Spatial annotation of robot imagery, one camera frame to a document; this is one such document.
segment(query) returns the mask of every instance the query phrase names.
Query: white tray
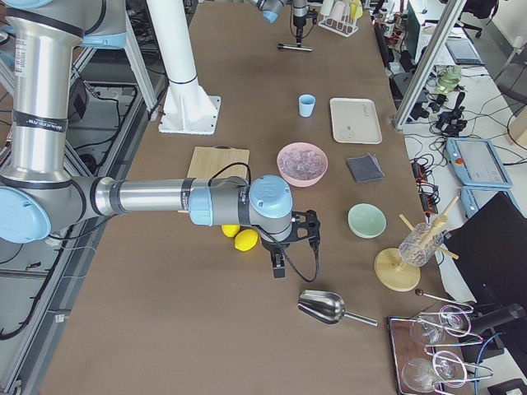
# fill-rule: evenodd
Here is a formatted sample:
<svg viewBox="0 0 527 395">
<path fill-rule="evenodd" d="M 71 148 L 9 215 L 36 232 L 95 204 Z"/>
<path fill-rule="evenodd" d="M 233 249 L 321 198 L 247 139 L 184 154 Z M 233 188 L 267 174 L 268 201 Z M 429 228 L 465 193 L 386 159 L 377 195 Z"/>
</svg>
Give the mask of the white tray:
<svg viewBox="0 0 527 395">
<path fill-rule="evenodd" d="M 333 98 L 329 101 L 333 138 L 336 142 L 382 142 L 375 103 L 369 99 Z"/>
</svg>

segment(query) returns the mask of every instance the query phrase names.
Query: blue cup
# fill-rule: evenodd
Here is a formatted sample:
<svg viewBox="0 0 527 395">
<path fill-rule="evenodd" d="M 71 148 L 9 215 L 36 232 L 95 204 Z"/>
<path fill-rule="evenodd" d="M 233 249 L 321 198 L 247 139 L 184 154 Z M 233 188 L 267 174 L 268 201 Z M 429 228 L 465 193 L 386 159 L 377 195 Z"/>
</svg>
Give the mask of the blue cup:
<svg viewBox="0 0 527 395">
<path fill-rule="evenodd" d="M 298 98 L 298 111 L 301 117 L 310 117 L 313 114 L 316 99 L 313 95 L 301 95 Z"/>
</svg>

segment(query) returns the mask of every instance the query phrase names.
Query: pink bowl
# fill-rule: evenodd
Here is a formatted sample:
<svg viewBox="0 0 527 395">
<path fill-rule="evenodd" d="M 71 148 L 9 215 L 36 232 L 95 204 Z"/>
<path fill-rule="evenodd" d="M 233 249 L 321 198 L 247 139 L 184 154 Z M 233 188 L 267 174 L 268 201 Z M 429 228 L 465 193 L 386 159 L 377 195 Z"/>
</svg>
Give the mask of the pink bowl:
<svg viewBox="0 0 527 395">
<path fill-rule="evenodd" d="M 293 142 L 277 156 L 278 171 L 295 187 L 309 187 L 319 182 L 328 169 L 328 157 L 308 142 Z"/>
</svg>

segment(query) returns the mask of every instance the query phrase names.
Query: blue device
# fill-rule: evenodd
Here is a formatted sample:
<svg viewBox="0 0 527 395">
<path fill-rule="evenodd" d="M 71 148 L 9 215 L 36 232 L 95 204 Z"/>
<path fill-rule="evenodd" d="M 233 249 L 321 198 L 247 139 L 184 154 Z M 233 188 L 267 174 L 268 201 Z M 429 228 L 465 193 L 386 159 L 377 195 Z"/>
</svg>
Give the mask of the blue device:
<svg viewBox="0 0 527 395">
<path fill-rule="evenodd" d="M 487 187 L 467 187 L 461 188 L 461 202 L 467 218 L 471 218 L 478 210 L 485 206 L 489 200 L 498 192 L 503 192 L 511 200 L 512 204 L 518 207 L 518 202 L 514 199 L 512 192 L 508 188 L 487 188 Z"/>
<path fill-rule="evenodd" d="M 446 140 L 446 152 L 455 175 L 464 185 L 501 189 L 512 187 L 512 180 L 490 141 L 451 137 Z"/>
</svg>

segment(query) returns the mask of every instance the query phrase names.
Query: dark gray napkin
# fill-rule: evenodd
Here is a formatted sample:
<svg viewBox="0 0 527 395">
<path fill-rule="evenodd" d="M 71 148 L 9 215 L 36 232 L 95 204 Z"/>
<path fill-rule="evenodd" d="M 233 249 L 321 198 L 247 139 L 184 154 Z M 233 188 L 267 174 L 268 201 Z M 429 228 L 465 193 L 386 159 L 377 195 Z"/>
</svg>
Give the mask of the dark gray napkin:
<svg viewBox="0 0 527 395">
<path fill-rule="evenodd" d="M 380 169 L 379 161 L 371 154 L 349 158 L 346 163 L 352 171 L 353 178 L 358 183 L 368 183 L 385 178 L 385 174 Z"/>
</svg>

